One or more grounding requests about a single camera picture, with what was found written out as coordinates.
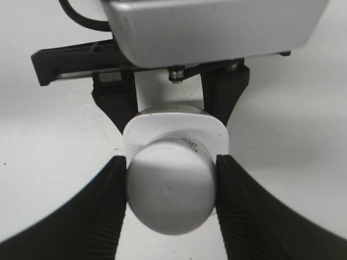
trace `black plastic bracket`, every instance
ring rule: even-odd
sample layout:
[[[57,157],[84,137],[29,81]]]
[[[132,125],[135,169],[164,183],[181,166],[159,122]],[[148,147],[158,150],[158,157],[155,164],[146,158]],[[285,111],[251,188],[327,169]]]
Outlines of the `black plastic bracket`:
[[[92,76],[95,72],[137,69],[113,39],[39,50],[31,60],[41,86],[59,79]]]
[[[93,82],[95,103],[123,133],[126,124],[138,113],[134,73],[96,73]]]
[[[234,107],[249,84],[250,70],[244,60],[201,74],[205,111],[226,126]]]

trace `white tabletop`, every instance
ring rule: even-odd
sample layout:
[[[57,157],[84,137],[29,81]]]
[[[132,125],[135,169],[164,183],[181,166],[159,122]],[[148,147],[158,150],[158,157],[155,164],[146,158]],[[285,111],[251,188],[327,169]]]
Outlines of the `white tabletop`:
[[[93,102],[90,79],[40,87],[30,61],[39,49],[110,34],[74,24],[57,1],[34,3],[0,2],[0,241],[57,209],[123,153],[120,133]],[[291,57],[247,60],[251,82],[228,125],[232,155],[261,185],[345,238],[346,9],[345,0],[332,0],[308,45]],[[202,105],[197,77],[172,85],[166,75],[147,73],[137,82],[141,108],[177,100]],[[216,216],[188,235],[168,237],[127,211],[117,259],[164,256],[226,259]]]

